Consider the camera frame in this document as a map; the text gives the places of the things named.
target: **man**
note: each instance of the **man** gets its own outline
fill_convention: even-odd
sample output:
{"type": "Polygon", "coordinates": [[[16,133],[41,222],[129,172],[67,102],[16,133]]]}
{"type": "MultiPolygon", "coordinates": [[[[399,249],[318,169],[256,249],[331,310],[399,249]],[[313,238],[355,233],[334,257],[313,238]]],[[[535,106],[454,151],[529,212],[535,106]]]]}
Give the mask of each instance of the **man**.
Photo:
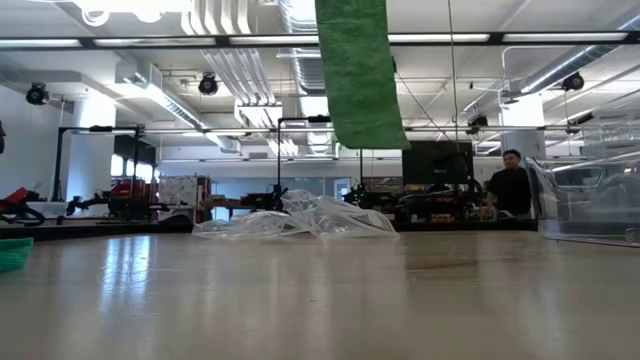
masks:
{"type": "Polygon", "coordinates": [[[493,174],[487,191],[489,206],[498,211],[507,211],[515,218],[531,218],[531,190],[527,171],[520,167],[522,156],[517,150],[507,150],[502,154],[504,170],[493,174]]]}

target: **green fabric banner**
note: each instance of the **green fabric banner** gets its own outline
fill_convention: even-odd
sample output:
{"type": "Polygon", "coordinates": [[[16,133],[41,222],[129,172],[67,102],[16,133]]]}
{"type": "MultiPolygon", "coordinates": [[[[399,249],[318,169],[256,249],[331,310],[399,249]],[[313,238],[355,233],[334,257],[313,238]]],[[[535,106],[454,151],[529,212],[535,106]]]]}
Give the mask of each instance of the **green fabric banner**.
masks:
{"type": "Polygon", "coordinates": [[[351,149],[407,149],[385,0],[316,0],[329,113],[351,149]]]}

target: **green bowl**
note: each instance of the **green bowl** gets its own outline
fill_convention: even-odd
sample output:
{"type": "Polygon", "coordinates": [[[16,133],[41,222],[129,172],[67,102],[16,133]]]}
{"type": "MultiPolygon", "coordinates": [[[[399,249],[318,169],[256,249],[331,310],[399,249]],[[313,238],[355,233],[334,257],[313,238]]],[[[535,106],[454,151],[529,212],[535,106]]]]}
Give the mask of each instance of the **green bowl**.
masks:
{"type": "Polygon", "coordinates": [[[0,273],[22,268],[29,258],[33,239],[0,240],[0,273]]]}

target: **door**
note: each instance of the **door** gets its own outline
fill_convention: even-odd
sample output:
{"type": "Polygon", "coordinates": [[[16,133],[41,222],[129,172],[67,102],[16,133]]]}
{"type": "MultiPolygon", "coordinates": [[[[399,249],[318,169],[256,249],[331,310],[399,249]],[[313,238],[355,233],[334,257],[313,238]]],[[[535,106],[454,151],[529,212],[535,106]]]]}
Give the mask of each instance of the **door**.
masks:
{"type": "Polygon", "coordinates": [[[351,178],[336,179],[333,181],[333,197],[343,201],[344,196],[351,191],[351,178]]]}

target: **computer monitor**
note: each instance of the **computer monitor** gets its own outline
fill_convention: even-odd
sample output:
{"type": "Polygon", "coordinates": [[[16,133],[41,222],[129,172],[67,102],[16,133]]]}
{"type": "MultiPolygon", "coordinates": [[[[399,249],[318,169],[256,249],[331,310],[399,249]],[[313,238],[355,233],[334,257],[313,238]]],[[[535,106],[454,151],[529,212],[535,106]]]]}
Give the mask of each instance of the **computer monitor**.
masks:
{"type": "Polygon", "coordinates": [[[407,184],[466,184],[473,176],[470,142],[412,141],[402,152],[402,178],[407,184]]]}

